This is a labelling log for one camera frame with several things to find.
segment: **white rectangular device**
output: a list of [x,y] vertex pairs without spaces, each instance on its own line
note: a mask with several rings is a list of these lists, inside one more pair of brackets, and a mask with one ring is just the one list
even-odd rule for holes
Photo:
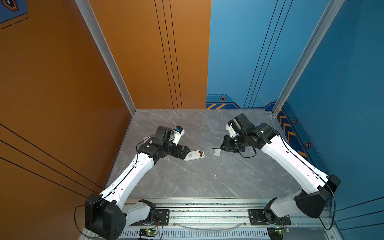
[[203,157],[205,157],[203,150],[191,151],[184,158],[184,161],[190,161],[190,160],[199,159],[199,158],[203,158]]

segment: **gray marble tabletop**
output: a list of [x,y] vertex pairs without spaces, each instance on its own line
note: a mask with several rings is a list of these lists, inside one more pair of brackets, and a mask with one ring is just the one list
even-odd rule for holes
[[[156,197],[284,197],[300,189],[296,180],[270,156],[257,151],[253,158],[221,151],[214,155],[228,132],[225,125],[244,113],[256,126],[266,122],[264,110],[137,110],[111,171],[111,184],[134,158],[136,145],[156,133],[158,126],[185,129],[179,144],[203,149],[205,158],[191,161],[167,156],[156,163],[130,194],[130,198]],[[253,155],[252,148],[243,153]]]

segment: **black diagonal line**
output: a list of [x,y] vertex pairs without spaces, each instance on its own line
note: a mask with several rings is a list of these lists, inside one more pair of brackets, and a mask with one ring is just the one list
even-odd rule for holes
[[269,22],[268,30],[266,31],[265,38],[264,38],[264,42],[263,42],[263,46],[262,46],[262,49],[261,49],[261,51],[260,51],[259,59],[257,60],[257,64],[256,64],[256,67],[255,67],[255,71],[253,72],[252,81],[251,81],[251,84],[249,85],[249,89],[248,89],[247,97],[245,98],[244,108],[245,108],[245,104],[247,103],[247,99],[248,99],[249,91],[251,90],[251,86],[252,86],[252,83],[253,83],[253,78],[255,77],[255,73],[256,73],[257,65],[259,65],[260,56],[262,55],[262,51],[263,51],[263,48],[264,48],[265,40],[266,40],[266,37],[267,37],[268,32],[269,32],[269,27],[271,26],[272,19],[273,19],[273,15],[275,14],[275,10],[276,10],[276,6],[277,6],[277,2],[278,2],[278,0],[276,1],[276,5],[275,5],[275,8],[274,8],[273,13],[272,13],[271,21]]
[[173,29],[172,7],[170,6],[170,0],[169,0],[169,8],[170,8],[170,19],[171,19],[171,21],[172,21],[173,43],[175,44],[175,56],[176,56],[176,68],[177,68],[177,80],[179,81],[180,103],[181,103],[181,109],[183,109],[183,101],[182,101],[182,98],[181,98],[181,87],[180,87],[179,65],[177,64],[175,30]]
[[[37,173],[34,173],[34,172],[32,172],[31,170],[28,170],[28,169],[26,169],[26,168],[24,168],[24,167],[22,167],[22,166],[20,166],[20,165],[17,165],[16,163],[13,163],[13,162],[11,162],[11,161],[9,161],[9,160],[3,158],[3,157],[0,157],[0,158],[3,159],[4,161],[7,161],[7,162],[9,162],[9,163],[15,165],[15,166],[18,166],[18,167],[20,167],[20,168],[22,168],[22,169],[24,169],[24,170],[27,170],[27,171],[30,172],[30,173],[33,173],[33,174],[35,174],[35,175],[37,175],[37,176],[39,176],[39,177],[42,177],[42,178],[44,178],[45,180],[48,180],[48,181],[50,181],[50,182],[53,182],[54,184],[57,184],[57,185],[59,185],[59,186],[61,186],[61,187],[64,187],[63,185],[58,184],[57,182],[54,182],[54,181],[52,181],[52,180],[49,180],[48,178],[43,177],[43,176],[41,176],[41,175],[39,175],[39,174],[37,174]],[[75,191],[72,190],[72,189],[69,189],[69,188],[67,188],[67,187],[64,187],[64,188],[65,188],[65,189],[68,189],[69,191],[72,191],[72,192],[74,192],[74,193],[77,193],[77,194],[79,194],[80,196],[83,196],[83,197],[87,198],[87,197],[84,196],[83,194],[80,194],[80,193],[78,193],[78,192],[75,192]]]
[[163,47],[163,55],[164,55],[164,62],[166,64],[166,70],[167,70],[167,78],[168,78],[168,85],[169,85],[169,93],[170,93],[170,99],[172,101],[172,107],[173,106],[173,98],[172,98],[172,91],[170,90],[170,82],[169,82],[169,76],[168,76],[168,68],[167,68],[167,61],[166,61],[166,53],[164,52],[164,45],[163,45],[163,38],[161,37],[161,30],[160,30],[160,21],[159,21],[159,14],[157,13],[157,7],[156,7],[156,0],[153,0],[155,3],[155,9],[156,9],[156,15],[157,15],[157,23],[159,24],[159,32],[160,32],[160,39],[161,39],[161,46]]
[[275,35],[275,31],[276,31],[277,25],[279,24],[279,20],[280,20],[280,17],[281,17],[281,13],[283,12],[285,2],[286,2],[286,0],[284,0],[284,4],[283,4],[283,7],[281,8],[281,11],[280,11],[280,14],[279,14],[279,18],[277,19],[277,23],[276,23],[276,26],[275,26],[275,30],[273,31],[273,34],[272,34],[272,37],[271,37],[271,41],[269,42],[268,49],[266,50],[265,58],[264,58],[262,67],[260,68],[259,76],[257,77],[256,84],[255,84],[255,88],[253,89],[253,92],[252,92],[252,95],[251,95],[251,99],[249,100],[248,107],[249,107],[250,104],[251,104],[251,100],[252,100],[253,94],[254,94],[254,92],[255,92],[255,89],[256,89],[256,86],[257,86],[257,82],[259,81],[259,77],[260,77],[260,74],[261,74],[261,72],[262,72],[262,69],[263,69],[263,66],[264,66],[264,63],[265,63],[265,59],[266,59],[266,57],[267,57],[267,55],[268,55],[269,47],[271,46],[271,43],[272,43],[272,40],[273,40],[273,36]]
[[[87,179],[88,181],[92,182],[91,180],[89,180],[88,178],[84,177],[83,175],[81,175],[80,173],[78,173],[77,171],[75,171],[74,169],[70,168],[68,165],[64,164],[63,162],[59,161],[57,158],[53,157],[51,154],[47,153],[46,151],[42,150],[41,148],[39,148],[38,146],[36,146],[35,144],[31,143],[30,141],[26,140],[25,138],[23,138],[22,136],[20,136],[19,134],[15,133],[14,131],[10,130],[9,128],[7,128],[6,126],[4,126],[3,124],[0,123],[0,126],[6,128],[8,131],[12,132],[13,134],[15,134],[16,136],[18,136],[19,138],[23,139],[24,141],[26,141],[27,143],[31,144],[32,146],[34,146],[35,148],[39,149],[40,151],[42,151],[43,153],[45,153],[46,155],[50,156],[51,158],[55,159],[56,161],[58,161],[59,163],[61,163],[62,165],[66,166],[67,168],[71,169],[72,171],[74,171],[75,173],[79,174],[80,176],[82,176],[83,178]],[[99,188],[101,189],[104,189],[103,187],[100,187],[99,185],[97,185],[96,183],[92,182],[94,185],[98,186]]]
[[336,212],[337,212],[337,211],[344,210],[344,209],[348,209],[348,208],[350,208],[350,207],[356,207],[356,206],[361,205],[361,204],[366,204],[366,203],[368,203],[368,202],[373,202],[373,201],[376,201],[376,200],[380,200],[380,199],[383,199],[383,198],[384,198],[384,197],[379,197],[379,198],[376,198],[376,199],[372,199],[372,200],[370,200],[370,201],[362,202],[362,203],[360,203],[360,204],[356,204],[356,205],[353,205],[353,206],[345,207],[345,208],[343,208],[343,209],[336,210]]
[[377,211],[377,212],[371,212],[371,213],[363,214],[363,215],[359,215],[359,216],[354,216],[354,217],[344,218],[344,219],[337,220],[337,221],[335,221],[335,222],[340,222],[340,221],[347,220],[347,219],[351,219],[351,218],[355,218],[355,217],[362,217],[362,216],[366,216],[366,215],[377,214],[377,213],[380,213],[380,212],[384,212],[384,210]]
[[371,224],[371,225],[365,225],[365,226],[359,226],[359,227],[350,227],[350,228],[339,229],[339,230],[342,231],[342,230],[348,230],[348,229],[354,229],[354,228],[361,228],[361,227],[370,227],[370,226],[376,226],[376,225],[382,225],[382,224],[384,224],[384,222],[382,222],[382,223],[376,223],[376,224]]
[[96,193],[96,194],[99,194],[99,193],[95,192],[94,190],[92,190],[92,189],[90,189],[90,188],[87,188],[86,186],[82,185],[81,183],[79,183],[79,182],[77,182],[77,181],[73,180],[72,178],[70,178],[70,177],[68,177],[68,176],[65,176],[65,175],[64,175],[64,174],[62,174],[61,172],[59,172],[59,171],[57,171],[57,170],[53,169],[52,167],[50,167],[50,166],[48,166],[48,165],[46,165],[46,164],[44,164],[44,163],[40,162],[40,161],[39,161],[39,160],[37,160],[36,158],[34,158],[34,157],[31,157],[30,155],[26,154],[25,152],[23,152],[23,151],[21,151],[21,150],[19,150],[19,149],[15,148],[15,147],[13,147],[12,145],[10,145],[10,144],[8,144],[8,143],[4,142],[3,140],[1,140],[1,139],[0,139],[0,142],[2,142],[2,143],[4,143],[4,144],[6,144],[6,145],[10,146],[11,148],[15,149],[16,151],[19,151],[19,152],[21,152],[22,154],[24,154],[24,155],[26,155],[26,156],[28,156],[28,157],[32,158],[33,160],[37,161],[38,163],[41,163],[41,164],[43,164],[44,166],[48,167],[49,169],[52,169],[52,170],[54,170],[54,171],[55,171],[55,172],[57,172],[58,174],[60,174],[60,175],[63,175],[64,177],[66,177],[66,178],[68,178],[68,179],[70,179],[70,180],[74,181],[75,183],[77,183],[77,184],[80,184],[81,186],[85,187],[86,189],[89,189],[89,190],[91,190],[92,192],[94,192],[94,193]]
[[272,59],[272,56],[273,56],[273,52],[275,51],[275,48],[276,48],[276,45],[277,45],[277,41],[279,40],[279,37],[280,37],[281,31],[283,30],[283,27],[284,27],[284,23],[285,23],[285,20],[287,19],[287,16],[288,16],[289,10],[291,9],[292,3],[293,3],[293,0],[291,1],[291,5],[289,5],[289,8],[288,8],[288,12],[287,12],[287,15],[285,15],[285,19],[284,19],[283,25],[282,25],[282,27],[281,27],[281,29],[280,29],[280,32],[279,32],[279,36],[277,37],[277,40],[276,40],[275,46],[273,47],[273,51],[272,51],[272,54],[271,54],[271,58],[269,59],[268,65],[266,66],[266,69],[265,69],[265,72],[264,72],[264,75],[263,75],[262,81],[260,82],[260,86],[259,86],[259,89],[257,90],[257,94],[256,94],[256,97],[255,97],[255,99],[254,99],[254,101],[253,101],[252,107],[253,107],[253,106],[254,106],[254,104],[255,104],[255,101],[256,101],[257,95],[259,94],[259,91],[260,91],[260,87],[261,87],[261,86],[262,86],[262,84],[263,84],[263,80],[264,80],[264,77],[265,77],[265,73],[266,73],[266,71],[268,70],[268,66],[269,66],[269,63],[271,62],[271,59]]
[[175,88],[176,106],[177,106],[177,109],[179,109],[179,103],[177,102],[177,94],[176,94],[175,75],[173,74],[172,55],[170,54],[169,37],[168,37],[168,27],[167,27],[167,20],[166,20],[166,11],[165,11],[165,9],[164,9],[164,1],[161,0],[161,2],[163,3],[164,21],[166,22],[166,31],[167,31],[167,40],[168,40],[169,58],[170,58],[170,66],[171,66],[171,69],[172,69],[172,76],[173,76],[173,87]]

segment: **robotic arm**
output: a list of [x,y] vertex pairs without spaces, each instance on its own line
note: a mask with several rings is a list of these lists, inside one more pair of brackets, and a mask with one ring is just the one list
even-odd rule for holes
[[178,145],[185,131],[176,126],[173,130],[174,138],[171,141],[172,130],[158,127],[154,137],[150,137],[139,147],[135,158],[130,162],[124,172],[100,195],[91,194],[85,205],[85,227],[107,240],[119,237],[125,225],[142,221],[151,224],[155,219],[155,204],[140,200],[131,205],[123,213],[121,209],[125,201],[138,184],[144,174],[151,169],[157,161],[166,155],[184,159],[190,152],[187,146]]
[[245,152],[245,147],[257,148],[275,159],[302,187],[291,196],[273,198],[265,206],[263,215],[267,223],[278,223],[284,216],[299,212],[312,218],[320,216],[341,183],[336,175],[328,176],[315,168],[266,123],[254,126],[244,114],[240,114],[228,122],[226,129],[230,135],[224,137],[220,149]]

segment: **orange wall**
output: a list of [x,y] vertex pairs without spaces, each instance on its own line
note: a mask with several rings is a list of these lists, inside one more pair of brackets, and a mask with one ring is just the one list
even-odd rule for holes
[[76,3],[28,1],[28,11],[0,28],[1,233],[75,239],[74,207],[105,187],[131,116]]
[[90,0],[138,109],[205,109],[211,0]]

